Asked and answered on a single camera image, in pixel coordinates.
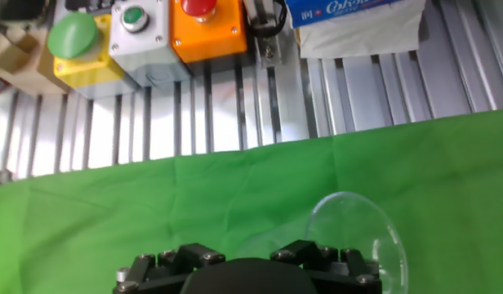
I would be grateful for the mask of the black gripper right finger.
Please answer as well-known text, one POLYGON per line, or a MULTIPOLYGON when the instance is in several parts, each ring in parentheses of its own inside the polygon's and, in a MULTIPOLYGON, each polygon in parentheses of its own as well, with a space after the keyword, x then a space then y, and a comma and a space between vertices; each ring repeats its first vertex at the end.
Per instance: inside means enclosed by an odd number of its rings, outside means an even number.
POLYGON ((320 246, 296 240, 272 252, 270 260, 295 266, 318 294, 381 294, 378 263, 367 261, 357 249, 320 246))

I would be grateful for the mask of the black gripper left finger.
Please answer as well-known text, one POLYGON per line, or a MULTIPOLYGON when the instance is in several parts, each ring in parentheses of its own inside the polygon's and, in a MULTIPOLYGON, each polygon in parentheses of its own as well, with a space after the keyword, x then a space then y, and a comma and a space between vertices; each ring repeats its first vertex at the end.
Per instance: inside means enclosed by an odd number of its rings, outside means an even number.
POLYGON ((180 294, 195 271, 226 261, 224 254, 191 243, 159 254, 141 254, 117 272, 114 294, 180 294))

